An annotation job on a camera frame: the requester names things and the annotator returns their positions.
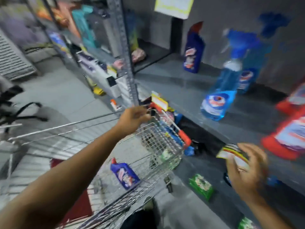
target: black pants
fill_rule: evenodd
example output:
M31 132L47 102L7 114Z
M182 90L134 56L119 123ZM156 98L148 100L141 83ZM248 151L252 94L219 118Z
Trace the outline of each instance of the black pants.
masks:
M140 210L130 215L120 229L157 229L153 211Z

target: person's left hand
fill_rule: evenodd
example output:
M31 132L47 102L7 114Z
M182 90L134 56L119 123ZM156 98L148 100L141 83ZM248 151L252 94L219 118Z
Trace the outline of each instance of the person's left hand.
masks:
M128 108L123 112L115 127L124 138L134 133L142 123L147 122L150 118L151 116L147 114L147 109L144 106Z

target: forearm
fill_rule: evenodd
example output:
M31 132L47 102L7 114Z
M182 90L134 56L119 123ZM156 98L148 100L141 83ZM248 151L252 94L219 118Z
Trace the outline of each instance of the forearm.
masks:
M30 213L37 212L60 220L88 187L121 138L120 131L113 127L80 152L40 176L10 205L21 204Z
M263 229L292 229L278 214L271 208L263 197L256 196L255 200L246 202Z

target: cart wheel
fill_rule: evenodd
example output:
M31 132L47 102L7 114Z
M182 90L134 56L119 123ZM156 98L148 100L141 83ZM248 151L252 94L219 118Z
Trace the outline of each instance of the cart wheel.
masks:
M170 177L169 175L167 175L165 178L164 178L164 182L166 184L166 188L168 189L168 192L169 193L172 193L173 192L173 187L171 185L171 181L170 181Z

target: human arm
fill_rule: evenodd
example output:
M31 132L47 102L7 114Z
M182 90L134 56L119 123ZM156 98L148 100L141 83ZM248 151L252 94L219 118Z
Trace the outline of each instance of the human arm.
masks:
M150 118L144 107L125 110L118 123L80 152L32 182L0 213L7 229L54 228L88 187L115 145Z
M266 171L268 168L267 155L254 144L239 143L238 147L248 154L250 170L239 172L233 156L230 157L227 160L227 170L232 187L248 205L263 229L292 229L258 193L261 179L266 175L263 169Z

